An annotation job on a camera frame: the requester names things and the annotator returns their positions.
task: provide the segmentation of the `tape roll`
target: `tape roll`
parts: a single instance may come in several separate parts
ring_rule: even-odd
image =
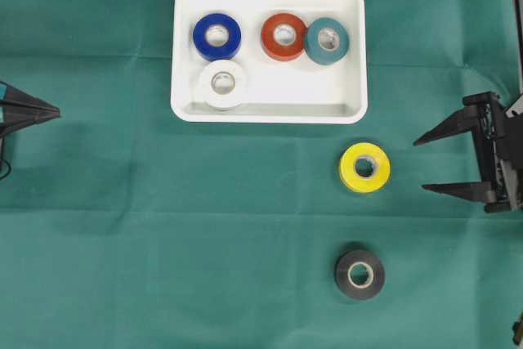
[[[362,173],[359,161],[369,166],[367,173]],[[382,188],[391,175],[391,162],[385,152],[372,143],[356,143],[343,154],[339,165],[343,184],[354,192],[362,194]]]
[[[216,110],[231,110],[245,102],[247,75],[230,60],[217,60],[207,65],[199,76],[199,89],[205,102]]]
[[[364,249],[356,249],[340,257],[335,276],[342,293],[355,300],[373,298],[385,284],[382,263],[374,254]]]
[[[331,65],[349,51],[349,35],[337,20],[319,18],[305,35],[307,55],[320,65]]]
[[[220,13],[205,16],[193,30],[194,45],[208,61],[232,59],[239,50],[241,39],[238,23]]]
[[[265,53],[279,61],[290,61],[303,52],[303,38],[307,27],[297,16],[276,14],[261,27],[261,46]]]

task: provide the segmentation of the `white tray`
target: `white tray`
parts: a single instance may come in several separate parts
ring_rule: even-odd
[[[248,76],[248,103],[227,111],[205,104],[196,88],[204,60],[192,42],[203,16],[223,12],[242,32],[232,59]],[[299,16],[308,26],[322,16],[345,26],[349,52],[333,65],[314,63],[305,52],[289,62],[263,51],[260,32],[277,12]],[[364,0],[175,0],[172,45],[171,107],[190,122],[355,123],[367,110]]]

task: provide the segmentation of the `green tablecloth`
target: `green tablecloth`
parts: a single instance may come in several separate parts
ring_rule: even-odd
[[[517,86],[511,0],[365,0],[356,125],[184,123],[170,108],[173,0],[0,0],[0,79],[62,109],[7,138],[5,348],[512,347],[523,216],[420,184],[479,178],[469,136],[412,142],[466,94]],[[353,141],[392,176],[337,178]],[[376,250],[378,297],[333,280]]]

